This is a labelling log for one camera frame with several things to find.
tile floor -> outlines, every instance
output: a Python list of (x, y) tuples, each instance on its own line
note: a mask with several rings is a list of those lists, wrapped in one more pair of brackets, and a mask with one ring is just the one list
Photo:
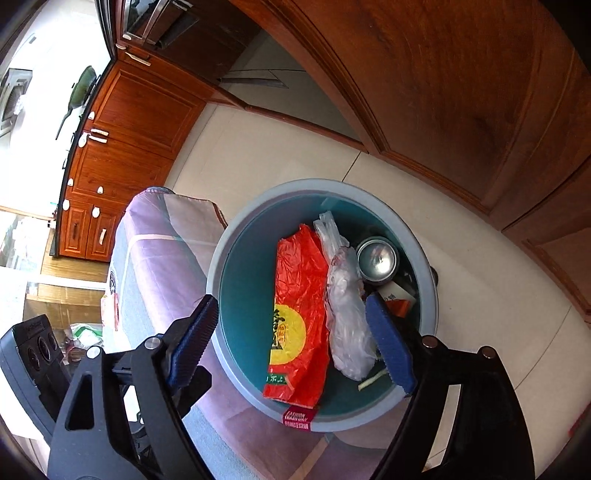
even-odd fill
[[(451, 348), (497, 349), (543, 471), (591, 400), (591, 331), (561, 291), (499, 232), (407, 173), (280, 121), (222, 106), (208, 114), (176, 182), (168, 182), (175, 192), (216, 202), (228, 220), (264, 190), (312, 177), (350, 183), (389, 204), (439, 272), (437, 336)], [(450, 389), (432, 465), (449, 438), (458, 390)], [(338, 436), (383, 448), (404, 408)]]

wooden door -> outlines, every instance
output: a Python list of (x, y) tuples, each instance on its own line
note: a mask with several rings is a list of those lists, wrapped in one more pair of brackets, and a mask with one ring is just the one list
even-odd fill
[(93, 104), (92, 127), (174, 160), (204, 107), (191, 93), (118, 61)]
[(310, 73), (371, 154), (499, 229), (591, 153), (589, 73), (541, 2), (231, 1)]
[(591, 322), (591, 157), (504, 233), (546, 270)]
[(60, 255), (84, 258), (90, 226), (92, 205), (77, 200), (66, 200), (67, 210), (61, 214)]
[(109, 262), (115, 247), (115, 231), (123, 217), (123, 210), (102, 205), (97, 207), (98, 216), (90, 220), (86, 258)]
[(173, 164), (170, 159), (111, 136), (100, 140), (106, 143), (89, 137), (86, 145), (77, 149), (70, 173), (74, 185), (68, 187), (72, 194), (125, 206), (147, 187), (166, 181)]

blue trash bin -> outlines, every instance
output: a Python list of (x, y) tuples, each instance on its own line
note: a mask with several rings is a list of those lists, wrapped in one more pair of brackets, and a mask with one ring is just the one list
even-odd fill
[[(372, 235), (387, 237), (417, 279), (418, 299), (409, 321), (422, 335), (437, 329), (437, 290), (427, 258), (402, 219), (384, 202), (357, 187), (333, 180), (296, 180), (272, 188), (230, 223), (213, 255), (207, 292), (220, 304), (212, 341), (234, 386), (261, 412), (282, 420), (288, 405), (263, 398), (267, 378), (275, 288), (277, 242), (311, 225), (330, 210), (339, 232), (356, 246)], [(374, 372), (383, 368), (374, 367)], [(315, 432), (338, 432), (375, 420), (404, 398), (386, 375), (358, 390), (358, 382), (329, 367)]]

wooden cabinet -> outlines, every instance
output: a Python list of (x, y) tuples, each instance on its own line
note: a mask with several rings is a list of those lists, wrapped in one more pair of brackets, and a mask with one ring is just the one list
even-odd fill
[(123, 32), (138, 46), (214, 84), (261, 30), (228, 0), (192, 0), (188, 5), (160, 0), (131, 25), (127, 9), (130, 4), (120, 11), (128, 19)]
[(59, 255), (111, 260), (127, 204), (146, 188), (164, 184), (204, 106), (162, 76), (123, 61), (115, 64), (66, 172), (62, 200), (69, 208), (61, 203)]
[(66, 200), (67, 210), (61, 217), (60, 253), (68, 257), (84, 258), (92, 207), (87, 202)]
[(115, 231), (123, 216), (124, 206), (71, 193), (66, 196), (65, 202), (68, 208), (62, 207), (60, 254), (110, 261), (115, 246)]
[(87, 138), (76, 150), (70, 170), (73, 185), (67, 192), (127, 205), (146, 187), (166, 181), (172, 160), (111, 137), (95, 138)]
[(205, 102), (136, 65), (117, 62), (99, 92), (94, 128), (174, 160)]
[(591, 158), (504, 233), (562, 286), (591, 322)]
[(88, 242), (86, 244), (86, 258), (108, 262), (115, 246), (115, 231), (123, 216), (120, 208), (100, 206), (96, 218), (91, 218)]
[(499, 229), (591, 153), (589, 73), (540, 2), (231, 1), (310, 73), (370, 153)]

white cabinet knob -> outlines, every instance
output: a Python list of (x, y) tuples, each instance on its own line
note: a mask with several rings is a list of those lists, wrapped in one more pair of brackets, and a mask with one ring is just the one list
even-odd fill
[(86, 145), (87, 137), (88, 137), (88, 134), (87, 134), (86, 132), (84, 132), (84, 133), (83, 133), (83, 134), (80, 136), (80, 138), (78, 139), (78, 146), (79, 146), (80, 148), (83, 148), (83, 147), (84, 147), (84, 145)]

